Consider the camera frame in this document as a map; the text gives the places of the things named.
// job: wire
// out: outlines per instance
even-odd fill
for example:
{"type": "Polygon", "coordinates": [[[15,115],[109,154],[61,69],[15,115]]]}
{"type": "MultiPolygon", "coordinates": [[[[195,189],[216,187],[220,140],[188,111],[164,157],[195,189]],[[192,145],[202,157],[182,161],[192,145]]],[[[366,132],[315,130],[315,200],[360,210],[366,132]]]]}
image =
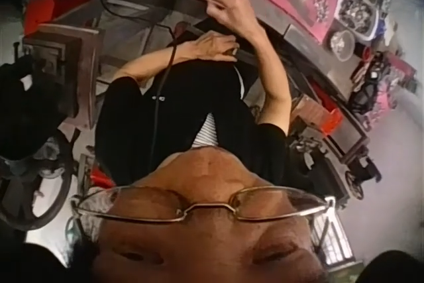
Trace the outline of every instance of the wire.
{"type": "MultiPolygon", "coordinates": [[[[141,17],[125,16],[125,15],[120,15],[118,13],[115,13],[112,10],[110,10],[110,8],[108,8],[105,0],[100,0],[100,3],[102,5],[102,7],[109,14],[111,14],[113,16],[123,18],[123,19],[132,20],[132,21],[146,21],[148,23],[152,23],[152,21],[149,21],[148,19],[144,19],[144,18],[141,18],[141,17]]],[[[168,30],[168,32],[171,34],[171,37],[172,37],[172,53],[171,53],[170,61],[168,62],[168,66],[166,67],[166,69],[164,71],[164,75],[163,75],[163,77],[162,77],[162,79],[159,83],[158,90],[156,92],[156,100],[155,100],[155,104],[154,104],[154,116],[153,116],[152,143],[150,145],[150,154],[149,154],[149,159],[148,159],[148,173],[152,172],[152,167],[153,167],[154,149],[155,149],[155,146],[156,146],[156,139],[157,139],[157,134],[158,134],[159,103],[160,103],[160,98],[161,98],[160,94],[162,93],[162,89],[164,88],[165,81],[166,81],[168,74],[171,70],[172,64],[174,63],[174,58],[175,58],[176,51],[177,51],[176,37],[175,37],[175,34],[172,31],[171,27],[166,26],[166,25],[161,25],[160,23],[153,23],[153,26],[164,28],[164,29],[168,30]]]]}

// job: metal-framed glasses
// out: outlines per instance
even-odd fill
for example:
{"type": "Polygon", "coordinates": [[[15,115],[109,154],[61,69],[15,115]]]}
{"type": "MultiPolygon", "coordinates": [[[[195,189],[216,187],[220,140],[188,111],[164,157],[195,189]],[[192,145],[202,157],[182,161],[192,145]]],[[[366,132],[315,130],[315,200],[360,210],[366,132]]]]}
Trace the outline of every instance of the metal-framed glasses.
{"type": "Polygon", "coordinates": [[[74,216],[92,216],[129,223],[167,224],[185,220],[196,209],[226,209],[238,221],[269,222],[289,217],[325,213],[332,219],[335,198],[321,199],[287,187],[246,188],[228,202],[189,202],[176,192],[161,188],[125,186],[103,190],[85,198],[72,198],[74,216]]]}

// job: tray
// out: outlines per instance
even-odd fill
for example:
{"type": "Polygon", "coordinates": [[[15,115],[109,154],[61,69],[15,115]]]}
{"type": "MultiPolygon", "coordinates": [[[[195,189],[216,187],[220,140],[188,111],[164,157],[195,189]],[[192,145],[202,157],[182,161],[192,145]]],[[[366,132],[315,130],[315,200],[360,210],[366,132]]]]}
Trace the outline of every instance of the tray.
{"type": "Polygon", "coordinates": [[[343,0],[337,0],[337,6],[336,6],[334,18],[336,18],[336,20],[338,20],[347,29],[352,31],[353,34],[355,35],[355,37],[357,37],[358,39],[363,40],[363,41],[371,41],[372,39],[374,39],[376,32],[377,32],[379,14],[378,14],[378,10],[375,8],[375,6],[373,6],[369,2],[369,0],[363,0],[363,1],[366,4],[368,4],[370,6],[371,10],[372,10],[371,21],[373,22],[373,25],[372,25],[372,27],[370,28],[370,30],[368,31],[367,34],[362,34],[362,33],[356,32],[355,30],[349,28],[343,21],[341,21],[340,16],[339,16],[339,11],[341,9],[343,0]]]}

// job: closed eye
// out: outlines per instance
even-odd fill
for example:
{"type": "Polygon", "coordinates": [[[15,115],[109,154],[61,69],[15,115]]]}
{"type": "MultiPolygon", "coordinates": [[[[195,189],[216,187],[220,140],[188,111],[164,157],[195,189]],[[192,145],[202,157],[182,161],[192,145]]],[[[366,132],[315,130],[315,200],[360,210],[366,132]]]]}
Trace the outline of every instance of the closed eye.
{"type": "Polygon", "coordinates": [[[261,251],[257,257],[254,258],[253,264],[264,265],[273,262],[279,262],[284,260],[287,256],[296,252],[297,247],[295,245],[285,245],[284,247],[272,247],[261,251]]]}
{"type": "Polygon", "coordinates": [[[158,253],[125,252],[125,253],[119,253],[119,255],[123,256],[124,258],[128,260],[135,261],[135,262],[146,262],[152,265],[162,265],[164,263],[164,259],[158,253]]]}

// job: black tire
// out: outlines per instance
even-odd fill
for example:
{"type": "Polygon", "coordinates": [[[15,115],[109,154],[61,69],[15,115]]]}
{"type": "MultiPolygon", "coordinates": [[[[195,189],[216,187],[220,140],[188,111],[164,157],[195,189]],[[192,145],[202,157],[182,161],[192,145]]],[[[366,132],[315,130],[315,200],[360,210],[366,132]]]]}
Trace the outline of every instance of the black tire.
{"type": "Polygon", "coordinates": [[[8,212],[2,205],[0,205],[0,219],[2,219],[12,228],[21,231],[39,229],[51,222],[51,220],[57,216],[65,204],[72,183],[72,172],[74,171],[72,146],[67,140],[66,136],[59,129],[56,130],[56,133],[53,135],[53,137],[59,144],[60,157],[64,162],[65,168],[65,171],[62,174],[62,185],[60,186],[58,196],[53,201],[53,204],[40,217],[35,215],[32,215],[33,217],[30,218],[25,218],[23,216],[16,217],[8,212]]]}

